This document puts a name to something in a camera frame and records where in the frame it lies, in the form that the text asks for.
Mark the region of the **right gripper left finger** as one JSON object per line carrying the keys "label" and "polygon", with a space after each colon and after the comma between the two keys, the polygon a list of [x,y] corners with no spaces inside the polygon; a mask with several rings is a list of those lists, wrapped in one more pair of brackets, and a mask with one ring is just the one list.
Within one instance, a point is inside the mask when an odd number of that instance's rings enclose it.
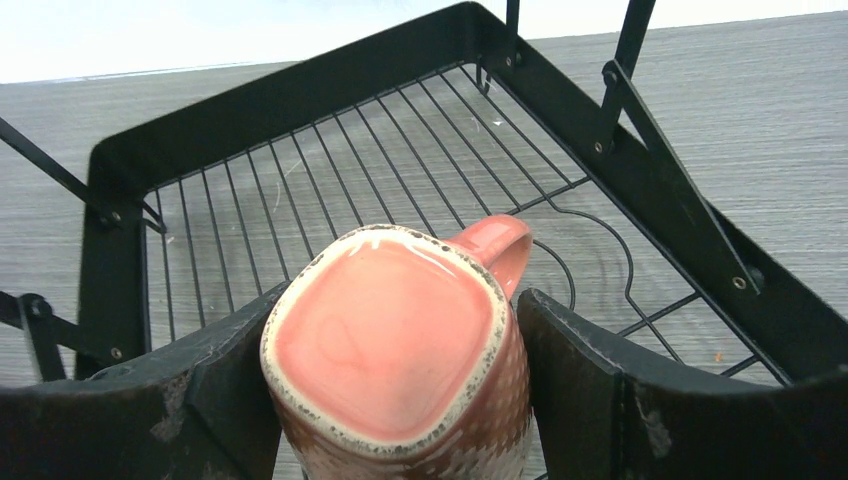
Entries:
{"label": "right gripper left finger", "polygon": [[1,391],[5,479],[269,479],[281,428],[259,365],[277,285],[86,380]]}

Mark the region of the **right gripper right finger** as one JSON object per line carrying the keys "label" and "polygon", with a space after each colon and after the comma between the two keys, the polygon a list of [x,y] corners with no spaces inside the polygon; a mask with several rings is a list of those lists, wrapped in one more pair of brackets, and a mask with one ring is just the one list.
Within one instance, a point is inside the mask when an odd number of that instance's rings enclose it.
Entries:
{"label": "right gripper right finger", "polygon": [[690,367],[525,290],[517,318],[551,479],[843,479],[847,375],[769,387]]}

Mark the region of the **salmon pink mug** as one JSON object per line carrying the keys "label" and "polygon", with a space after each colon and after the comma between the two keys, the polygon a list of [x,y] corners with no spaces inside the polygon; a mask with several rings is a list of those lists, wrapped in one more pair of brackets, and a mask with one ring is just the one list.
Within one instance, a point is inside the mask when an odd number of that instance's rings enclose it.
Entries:
{"label": "salmon pink mug", "polygon": [[511,299],[532,233],[509,215],[441,240],[338,238],[271,311],[260,362],[310,479],[518,479],[533,411]]}

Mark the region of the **black wire dish rack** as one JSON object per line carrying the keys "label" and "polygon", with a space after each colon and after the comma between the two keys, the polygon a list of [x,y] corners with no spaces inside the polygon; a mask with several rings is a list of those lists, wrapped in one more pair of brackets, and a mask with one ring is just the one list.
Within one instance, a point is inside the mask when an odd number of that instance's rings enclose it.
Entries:
{"label": "black wire dish rack", "polygon": [[847,17],[531,41],[463,2],[314,59],[1,89],[1,391],[284,292],[350,230],[534,232],[540,290],[678,363],[847,375]]}

